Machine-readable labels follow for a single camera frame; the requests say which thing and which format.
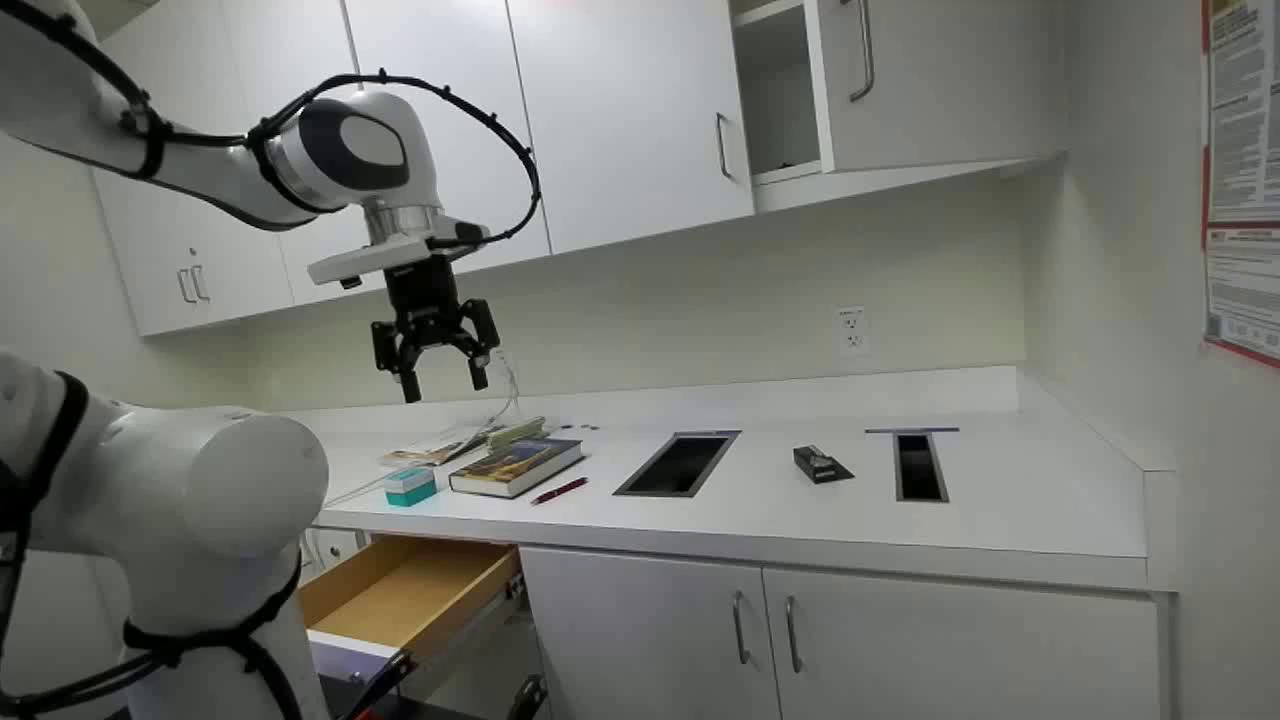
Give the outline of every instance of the stacked books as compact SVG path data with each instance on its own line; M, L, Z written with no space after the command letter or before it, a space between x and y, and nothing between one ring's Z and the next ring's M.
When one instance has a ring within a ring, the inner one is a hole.
M471 491L471 497L522 497L527 490L558 478L564 469L580 465L585 450L580 442L515 442L481 465L469 465L453 473L448 490L453 491Z

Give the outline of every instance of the poster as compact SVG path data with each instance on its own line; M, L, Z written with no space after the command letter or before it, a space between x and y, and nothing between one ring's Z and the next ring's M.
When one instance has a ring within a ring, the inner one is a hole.
M1206 341L1280 365L1280 0L1206 0Z

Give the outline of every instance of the white wall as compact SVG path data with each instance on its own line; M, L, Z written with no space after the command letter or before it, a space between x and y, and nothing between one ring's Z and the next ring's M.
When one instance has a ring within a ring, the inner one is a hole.
M1280 707L1280 372L1199 349L1199 8L1066 0L1072 160L1032 184L1032 365L1177 457L1189 720Z
M522 392L746 384L1022 362L1022 199L1013 180L718 224L462 279L486 296ZM839 352L837 311L867 352ZM373 372L381 296L247 330L256 403L396 403ZM454 352L428 396L469 396Z
M134 403L244 403L241 341L139 343L89 174L0 141L0 349ZM120 613L98 567L35 555L4 657L7 690L49 690L115 660Z

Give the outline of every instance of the wooden drawer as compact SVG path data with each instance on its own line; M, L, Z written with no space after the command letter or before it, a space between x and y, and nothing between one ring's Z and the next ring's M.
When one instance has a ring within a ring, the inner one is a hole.
M396 654L414 663L505 600L515 551L495 546L373 541L299 587L319 678L366 682Z

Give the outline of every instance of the cabinet handle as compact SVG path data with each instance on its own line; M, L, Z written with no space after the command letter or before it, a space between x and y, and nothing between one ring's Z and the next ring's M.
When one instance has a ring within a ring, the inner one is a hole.
M871 22L871 0L839 0L845 8L846 3L863 3L863 67L867 67L867 77L863 77L863 83L846 97L846 106L858 106L858 99L867 99L871 92L875 92L875 83L880 83L880 67L875 67L875 22Z
M176 291L185 296L185 306L197 306L192 300L192 289L186 289L186 270L171 272L176 278Z
M728 167L728 156L724 156L724 127L730 127L730 119L724 114L714 114L714 153L718 153L718 178L728 184L737 184L730 167Z
M744 592L737 592L737 597L730 597L730 641L737 641L737 663L751 663L746 636L744 636L744 604L746 604L746 597L744 597Z
M192 264L192 285L197 285L197 300L209 306L209 291L205 291L205 264Z
M800 678L802 674L802 660L800 660L800 641L794 641L794 597L787 597L787 650L792 650L792 674Z

